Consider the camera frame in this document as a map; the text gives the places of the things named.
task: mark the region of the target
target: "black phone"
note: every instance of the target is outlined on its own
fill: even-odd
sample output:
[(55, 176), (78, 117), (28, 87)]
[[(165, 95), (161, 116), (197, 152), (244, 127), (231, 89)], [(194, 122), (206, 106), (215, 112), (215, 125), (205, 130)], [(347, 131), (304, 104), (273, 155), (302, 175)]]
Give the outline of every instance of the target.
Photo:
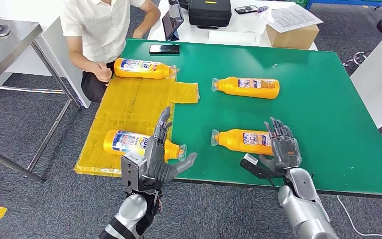
[(256, 12), (257, 10), (258, 10), (258, 7), (255, 5), (241, 6), (241, 7), (235, 8), (235, 12), (237, 12), (238, 14), (246, 14), (246, 13), (250, 13), (250, 12)]
[(150, 55), (179, 54), (179, 52), (179, 45), (177, 44), (150, 45)]

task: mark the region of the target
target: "black pants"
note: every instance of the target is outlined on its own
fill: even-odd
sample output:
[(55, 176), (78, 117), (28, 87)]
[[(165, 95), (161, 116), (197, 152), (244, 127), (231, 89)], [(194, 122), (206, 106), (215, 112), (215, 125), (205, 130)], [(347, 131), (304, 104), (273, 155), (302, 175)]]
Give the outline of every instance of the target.
[[(107, 63), (106, 66), (114, 73), (115, 62)], [(92, 102), (100, 103), (101, 99), (106, 91), (105, 82), (101, 82), (97, 79), (96, 75), (92, 72), (83, 71), (83, 79), (81, 80), (81, 89), (86, 95), (87, 99)]]

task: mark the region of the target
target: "man's arm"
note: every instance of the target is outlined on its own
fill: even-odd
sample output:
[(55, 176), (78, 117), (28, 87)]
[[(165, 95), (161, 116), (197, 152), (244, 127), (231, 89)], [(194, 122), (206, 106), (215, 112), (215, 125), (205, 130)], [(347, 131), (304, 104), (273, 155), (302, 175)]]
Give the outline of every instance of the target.
[(112, 71), (106, 67), (106, 63), (93, 62), (83, 55), (83, 38), (81, 36), (68, 36), (68, 56), (72, 63), (87, 72), (92, 72), (102, 82), (109, 82)]
[(140, 9), (147, 14), (144, 21), (135, 29), (134, 34), (132, 34), (134, 38), (143, 38), (143, 35), (146, 34), (160, 18), (160, 11), (151, 0), (145, 0)]

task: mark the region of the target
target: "tablet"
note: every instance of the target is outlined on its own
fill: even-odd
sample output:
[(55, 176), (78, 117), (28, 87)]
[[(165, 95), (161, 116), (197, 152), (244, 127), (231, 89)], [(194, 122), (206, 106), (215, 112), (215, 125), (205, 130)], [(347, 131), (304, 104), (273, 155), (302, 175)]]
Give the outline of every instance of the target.
[(172, 5), (166, 15), (162, 18), (163, 29), (166, 40), (171, 40), (178, 27), (184, 22), (179, 4)]

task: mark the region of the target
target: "green table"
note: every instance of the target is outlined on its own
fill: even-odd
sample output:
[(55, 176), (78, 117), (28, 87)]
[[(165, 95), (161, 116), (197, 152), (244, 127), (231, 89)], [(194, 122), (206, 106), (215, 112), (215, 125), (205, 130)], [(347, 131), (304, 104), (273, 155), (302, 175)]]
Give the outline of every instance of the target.
[[(382, 137), (335, 52), (178, 42), (179, 55), (150, 56), (157, 43), (129, 39), (122, 56), (175, 64), (178, 81), (198, 82), (198, 104), (175, 106), (172, 141), (198, 153), (179, 181), (270, 187), (239, 166), (244, 153), (212, 147), (210, 136), (214, 128), (265, 131), (274, 116), (298, 139), (301, 167), (315, 172), (319, 192), (382, 197)], [(279, 96), (211, 91), (213, 77), (228, 76), (278, 79)]]

